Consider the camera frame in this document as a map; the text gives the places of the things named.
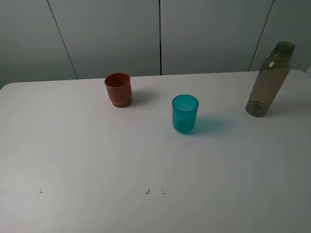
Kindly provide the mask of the teal translucent plastic cup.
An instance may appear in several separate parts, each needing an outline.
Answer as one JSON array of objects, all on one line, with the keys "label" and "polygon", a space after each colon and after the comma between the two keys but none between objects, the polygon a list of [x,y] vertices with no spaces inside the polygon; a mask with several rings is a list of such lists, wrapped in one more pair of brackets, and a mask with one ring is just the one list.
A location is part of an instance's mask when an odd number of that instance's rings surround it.
[{"label": "teal translucent plastic cup", "polygon": [[199,101],[192,95],[182,94],[172,100],[173,128],[179,133],[189,133],[194,128]]}]

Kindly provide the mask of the smoky translucent water bottle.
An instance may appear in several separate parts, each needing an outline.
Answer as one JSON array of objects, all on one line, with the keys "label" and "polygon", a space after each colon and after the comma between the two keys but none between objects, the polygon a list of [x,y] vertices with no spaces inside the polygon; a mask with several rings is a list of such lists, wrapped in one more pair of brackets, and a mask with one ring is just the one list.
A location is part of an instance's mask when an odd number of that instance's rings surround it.
[{"label": "smoky translucent water bottle", "polygon": [[295,44],[278,42],[263,62],[250,97],[246,112],[253,117],[264,117],[290,72],[290,61]]}]

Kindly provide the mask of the red plastic cup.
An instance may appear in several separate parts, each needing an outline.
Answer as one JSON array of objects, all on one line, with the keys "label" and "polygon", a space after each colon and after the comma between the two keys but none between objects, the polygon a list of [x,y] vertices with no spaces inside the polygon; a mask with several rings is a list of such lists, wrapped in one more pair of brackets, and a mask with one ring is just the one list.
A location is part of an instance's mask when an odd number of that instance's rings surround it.
[{"label": "red plastic cup", "polygon": [[114,73],[105,78],[109,99],[118,108],[124,108],[132,102],[130,76],[125,73]]}]

